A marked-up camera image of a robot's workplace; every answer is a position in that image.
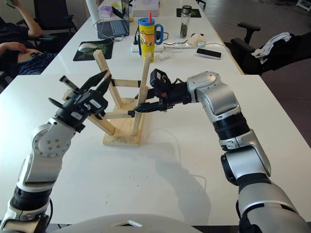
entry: person's arm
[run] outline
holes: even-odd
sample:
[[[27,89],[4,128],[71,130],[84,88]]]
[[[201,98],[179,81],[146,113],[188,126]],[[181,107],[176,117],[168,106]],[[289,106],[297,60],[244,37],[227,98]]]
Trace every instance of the person's arm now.
[[[19,42],[5,42],[0,44],[0,57],[7,50],[20,51],[22,53],[25,53],[27,51],[26,46]]]
[[[15,4],[21,15],[23,16],[26,24],[29,28],[28,36],[31,39],[36,39],[42,36],[43,32],[40,26],[34,21],[34,19],[30,16],[30,14],[26,11],[26,9],[19,3],[18,0],[12,0]]]

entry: yellow cup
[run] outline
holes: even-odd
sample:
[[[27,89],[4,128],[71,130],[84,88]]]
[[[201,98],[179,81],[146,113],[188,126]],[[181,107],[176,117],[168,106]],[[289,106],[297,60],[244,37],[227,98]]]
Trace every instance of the yellow cup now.
[[[161,24],[155,25],[154,18],[152,19],[152,22],[149,22],[148,18],[140,18],[138,20],[138,25],[142,59],[145,60],[146,53],[151,53],[150,62],[153,62],[155,56],[155,44],[160,45],[163,42],[163,26]],[[161,28],[159,41],[157,41],[155,37],[157,27]]]

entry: white table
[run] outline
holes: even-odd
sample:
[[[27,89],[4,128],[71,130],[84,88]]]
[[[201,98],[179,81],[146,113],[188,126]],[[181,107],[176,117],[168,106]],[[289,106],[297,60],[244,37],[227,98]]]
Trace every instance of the white table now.
[[[32,130],[57,110],[47,98],[61,101],[67,89],[60,77],[17,76],[0,95],[0,216],[13,194],[22,161],[31,151]],[[78,86],[88,78],[68,77]],[[259,76],[221,78],[235,92],[269,157],[272,180],[311,221],[309,146]],[[122,96],[136,92],[136,88],[120,88]],[[112,102],[109,93],[105,97]],[[89,121],[85,125],[73,138],[53,188],[52,223],[145,213],[190,225],[238,224],[238,188],[225,178],[220,162],[223,151],[199,103],[147,114],[140,148],[104,146],[103,132]]]
[[[182,4],[192,5],[199,8],[195,0],[183,0]],[[170,34],[167,43],[181,42],[180,39],[180,18],[176,17],[176,8],[180,6],[180,0],[161,1],[160,17],[155,17],[155,22],[164,26],[164,31]],[[201,18],[191,18],[188,36],[192,33],[204,33],[208,43],[222,43],[204,12],[200,9]],[[130,36],[126,36],[123,41],[115,42],[112,52],[112,59],[107,60],[109,68],[115,78],[137,79],[141,72],[141,58],[138,53],[132,53],[130,46],[134,41],[134,34],[137,28],[137,20],[130,23]],[[87,74],[94,75],[99,72],[95,61],[74,62],[73,58],[77,49],[83,41],[97,41],[97,31],[93,28],[91,18],[80,28],[68,44],[62,49],[58,56],[46,68],[43,74]],[[171,58],[156,60],[150,66],[150,71],[154,68],[166,70],[175,77],[188,77],[193,73],[206,70],[215,70],[220,74],[241,74],[235,61],[225,49],[218,45],[207,46],[210,50],[221,51],[220,61],[202,57],[196,57],[196,49],[185,49],[181,53],[175,53]]]

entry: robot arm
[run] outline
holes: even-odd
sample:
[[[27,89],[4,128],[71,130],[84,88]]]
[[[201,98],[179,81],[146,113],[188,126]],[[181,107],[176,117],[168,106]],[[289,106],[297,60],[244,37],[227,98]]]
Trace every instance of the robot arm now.
[[[108,102],[103,94],[111,81],[109,76],[101,82],[106,73],[104,71],[89,78],[81,88],[65,76],[60,79],[73,92],[68,95],[64,104],[49,99],[59,110],[47,124],[34,130],[33,150],[23,162],[0,230],[45,232],[52,217],[45,214],[49,203],[52,204],[50,194],[71,139],[85,127],[83,122],[87,116],[94,114],[100,118],[105,115],[104,109]]]
[[[143,103],[138,112],[166,111],[178,103],[200,102],[225,151],[221,162],[229,182],[239,186],[237,211],[240,233],[310,232],[285,192],[272,183],[270,162],[254,131],[247,125],[232,90],[215,72],[203,72],[187,82],[171,83],[155,69],[151,73],[147,98],[159,102]]]

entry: mouse pad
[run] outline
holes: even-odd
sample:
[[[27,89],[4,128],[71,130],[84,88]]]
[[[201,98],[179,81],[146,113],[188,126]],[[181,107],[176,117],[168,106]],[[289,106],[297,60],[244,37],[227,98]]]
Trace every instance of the mouse pad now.
[[[84,41],[84,42],[81,42],[80,45],[82,45],[84,43],[90,43],[90,44],[96,45],[98,50],[103,51],[103,54],[104,54],[106,60],[111,59],[112,48],[113,48],[113,42],[111,39],[100,40],[100,41]],[[94,51],[95,50],[92,50],[90,52],[77,51],[73,60],[75,62],[78,62],[78,61],[94,61],[95,60],[95,58],[93,57]]]
[[[181,17],[181,8],[176,9],[176,16]],[[201,18],[201,14],[199,9],[192,9],[191,10],[191,18]]]

